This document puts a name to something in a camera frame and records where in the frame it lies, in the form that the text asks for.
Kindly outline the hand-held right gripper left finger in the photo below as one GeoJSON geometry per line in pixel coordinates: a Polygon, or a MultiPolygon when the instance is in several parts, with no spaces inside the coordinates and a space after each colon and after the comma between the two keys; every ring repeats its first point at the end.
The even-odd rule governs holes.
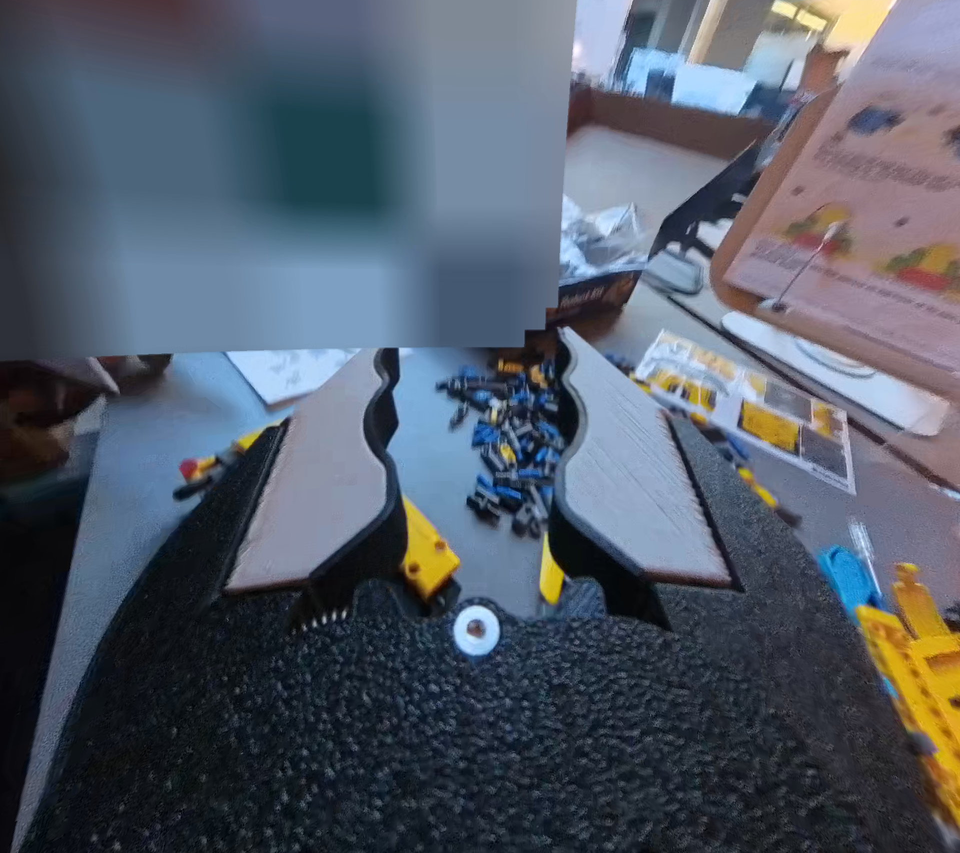
{"type": "Polygon", "coordinates": [[[284,421],[223,595],[299,591],[309,609],[350,609],[360,586],[400,571],[400,379],[397,347],[361,350],[284,421]]]}

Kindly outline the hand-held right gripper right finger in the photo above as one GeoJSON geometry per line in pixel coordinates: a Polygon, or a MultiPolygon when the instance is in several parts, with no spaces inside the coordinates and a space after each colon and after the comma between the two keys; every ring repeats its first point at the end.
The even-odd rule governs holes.
{"type": "Polygon", "coordinates": [[[557,331],[549,549],[606,612],[667,625],[662,586],[733,591],[735,575],[666,410],[570,327],[557,331]]]}

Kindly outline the yellow black brick model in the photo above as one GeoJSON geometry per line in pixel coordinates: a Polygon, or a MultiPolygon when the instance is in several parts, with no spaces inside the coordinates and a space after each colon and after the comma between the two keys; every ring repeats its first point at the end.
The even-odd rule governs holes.
{"type": "MultiPolygon", "coordinates": [[[[182,483],[174,489],[174,499],[185,501],[215,485],[226,469],[248,451],[266,432],[277,427],[277,420],[235,439],[224,450],[204,456],[187,457],[178,467],[182,483]]],[[[448,541],[438,533],[423,511],[408,497],[403,497],[407,527],[407,548],[399,568],[404,582],[426,605],[436,601],[452,582],[461,565],[460,558],[448,541]]]]}

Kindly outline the pile of small brick parts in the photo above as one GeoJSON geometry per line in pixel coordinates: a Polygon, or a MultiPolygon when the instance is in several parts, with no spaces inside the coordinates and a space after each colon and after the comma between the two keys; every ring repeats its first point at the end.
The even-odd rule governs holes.
{"type": "Polygon", "coordinates": [[[451,431],[472,423],[469,445],[480,470],[466,508],[492,528],[506,519],[513,535],[543,539],[568,445],[559,427],[554,359],[534,354],[525,364],[499,355],[485,369],[460,366],[434,390],[454,404],[451,431]]]}

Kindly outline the grey desk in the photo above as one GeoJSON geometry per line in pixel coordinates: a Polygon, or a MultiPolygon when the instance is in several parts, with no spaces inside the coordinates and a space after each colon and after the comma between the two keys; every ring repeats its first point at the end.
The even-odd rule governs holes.
{"type": "Polygon", "coordinates": [[[462,653],[378,583],[302,626],[215,597],[274,432],[179,522],[106,415],[55,653],[87,629],[19,851],[945,851],[862,640],[792,530],[674,427],[742,590],[660,585],[462,653]]]}

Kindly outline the yellow curved panel piece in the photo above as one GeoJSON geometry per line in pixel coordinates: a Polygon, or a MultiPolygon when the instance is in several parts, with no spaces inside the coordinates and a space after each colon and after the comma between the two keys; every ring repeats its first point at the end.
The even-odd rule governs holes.
{"type": "Polygon", "coordinates": [[[550,607],[557,607],[565,586],[566,575],[551,552],[548,534],[542,535],[538,573],[538,593],[550,607]]]}

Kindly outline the yellow black sticker sheet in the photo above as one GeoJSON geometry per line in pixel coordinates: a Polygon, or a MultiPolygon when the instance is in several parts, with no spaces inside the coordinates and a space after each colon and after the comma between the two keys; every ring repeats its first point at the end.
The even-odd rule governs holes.
{"type": "Polygon", "coordinates": [[[662,330],[632,371],[654,399],[741,443],[857,494],[844,409],[662,330]]]}

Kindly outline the blue brick separator tool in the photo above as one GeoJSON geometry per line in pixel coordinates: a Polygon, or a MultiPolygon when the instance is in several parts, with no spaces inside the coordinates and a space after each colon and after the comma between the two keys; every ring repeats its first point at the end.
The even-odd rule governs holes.
{"type": "Polygon", "coordinates": [[[817,555],[819,568],[846,613],[856,618],[858,607],[888,611],[872,568],[846,547],[831,546],[817,555]]]}

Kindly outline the white stand base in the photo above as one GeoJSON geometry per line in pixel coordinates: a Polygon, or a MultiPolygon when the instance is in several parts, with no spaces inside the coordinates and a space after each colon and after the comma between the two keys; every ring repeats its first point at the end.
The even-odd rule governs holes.
{"type": "Polygon", "coordinates": [[[927,391],[741,312],[725,313],[722,327],[778,363],[916,437],[939,435],[952,411],[946,400],[927,391]]]}

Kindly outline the instruction sheet on stand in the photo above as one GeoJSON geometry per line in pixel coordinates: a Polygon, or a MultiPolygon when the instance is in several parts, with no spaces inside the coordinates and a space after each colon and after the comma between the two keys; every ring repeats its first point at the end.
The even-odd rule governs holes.
{"type": "Polygon", "coordinates": [[[898,0],[798,114],[717,251],[746,307],[958,397],[958,0],[898,0]]]}

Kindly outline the black tablet stand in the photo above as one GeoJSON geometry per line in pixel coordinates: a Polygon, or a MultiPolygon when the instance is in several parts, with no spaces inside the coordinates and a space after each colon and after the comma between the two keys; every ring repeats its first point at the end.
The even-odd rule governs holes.
{"type": "Polygon", "coordinates": [[[756,184],[762,143],[739,152],[719,173],[671,211],[660,224],[650,247],[641,280],[663,293],[702,292],[715,249],[699,238],[702,225],[735,219],[740,204],[756,184]]]}

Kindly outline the person's black trousers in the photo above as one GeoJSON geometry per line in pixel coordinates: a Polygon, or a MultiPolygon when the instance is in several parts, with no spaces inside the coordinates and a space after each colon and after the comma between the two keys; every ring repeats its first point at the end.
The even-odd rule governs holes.
{"type": "Polygon", "coordinates": [[[49,476],[2,488],[2,851],[14,837],[88,484],[49,476]]]}

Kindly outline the pile of yellow brick beams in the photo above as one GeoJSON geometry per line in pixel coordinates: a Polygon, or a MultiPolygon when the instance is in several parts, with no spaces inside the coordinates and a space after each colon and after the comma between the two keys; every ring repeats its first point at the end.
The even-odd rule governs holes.
{"type": "Polygon", "coordinates": [[[921,763],[934,808],[959,826],[959,639],[912,563],[895,565],[894,611],[855,609],[870,657],[894,691],[894,708],[911,734],[925,737],[921,763]]]}

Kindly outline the brown cardboard tray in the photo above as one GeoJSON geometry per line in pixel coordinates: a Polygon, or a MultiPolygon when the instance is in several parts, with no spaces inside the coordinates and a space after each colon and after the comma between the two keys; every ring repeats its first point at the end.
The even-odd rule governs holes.
{"type": "Polygon", "coordinates": [[[774,130],[763,118],[572,83],[563,195],[587,212],[627,204],[662,218],[774,130]]]}

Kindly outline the printed instruction sheet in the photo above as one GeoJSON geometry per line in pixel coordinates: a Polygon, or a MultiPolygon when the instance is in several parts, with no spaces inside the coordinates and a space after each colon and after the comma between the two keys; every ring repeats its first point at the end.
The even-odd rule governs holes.
{"type": "Polygon", "coordinates": [[[824,113],[740,252],[729,281],[800,311],[898,336],[958,340],[958,62],[861,63],[824,113]]]}

